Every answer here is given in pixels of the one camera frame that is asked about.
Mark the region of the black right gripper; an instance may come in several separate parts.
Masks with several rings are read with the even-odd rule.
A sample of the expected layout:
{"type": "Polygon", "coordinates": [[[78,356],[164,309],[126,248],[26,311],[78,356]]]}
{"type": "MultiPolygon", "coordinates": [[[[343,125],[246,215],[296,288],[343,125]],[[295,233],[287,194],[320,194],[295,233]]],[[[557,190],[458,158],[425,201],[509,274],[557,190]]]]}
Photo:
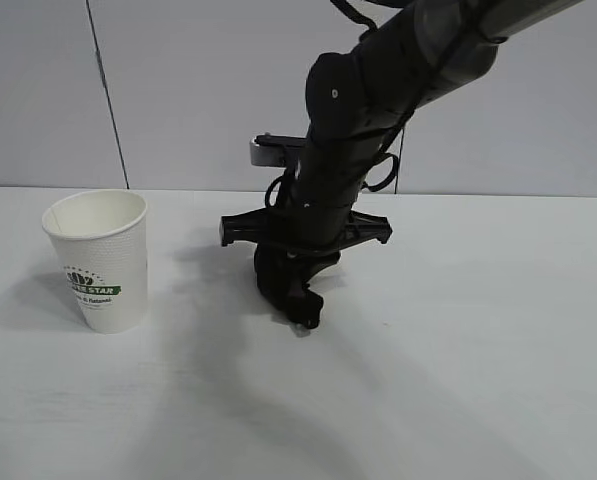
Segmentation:
{"type": "Polygon", "coordinates": [[[272,300],[287,303],[305,299],[304,285],[336,265],[341,251],[372,240],[385,244],[392,228],[387,218],[349,205],[300,204],[269,194],[260,209],[223,216],[219,232],[223,246],[249,242],[272,254],[272,300]]]}

